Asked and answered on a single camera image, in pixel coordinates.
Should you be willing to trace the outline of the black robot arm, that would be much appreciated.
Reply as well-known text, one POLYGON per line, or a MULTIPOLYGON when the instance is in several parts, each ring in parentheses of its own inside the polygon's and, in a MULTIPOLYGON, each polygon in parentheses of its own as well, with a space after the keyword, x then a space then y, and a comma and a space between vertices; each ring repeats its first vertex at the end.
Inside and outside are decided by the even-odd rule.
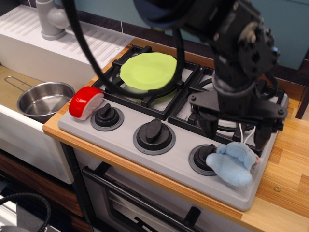
POLYGON ((181 29, 207 43, 215 70, 213 91, 188 97, 206 136, 216 135, 220 119, 255 125, 254 143, 263 149, 282 130, 287 111, 273 103, 278 82, 271 73, 279 51, 258 10, 246 0, 136 0, 141 19, 150 27, 181 29))

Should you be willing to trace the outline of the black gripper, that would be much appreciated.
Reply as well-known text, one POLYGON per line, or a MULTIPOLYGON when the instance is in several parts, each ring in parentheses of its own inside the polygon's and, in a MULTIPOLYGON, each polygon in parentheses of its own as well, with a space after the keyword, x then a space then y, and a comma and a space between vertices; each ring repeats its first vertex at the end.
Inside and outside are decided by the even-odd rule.
POLYGON ((265 81, 253 83, 245 91, 222 92, 220 89, 192 92, 187 100, 206 136, 213 139, 220 120, 256 126, 254 143, 263 150, 272 134, 283 130, 287 110, 273 101, 277 87, 267 87, 265 81))

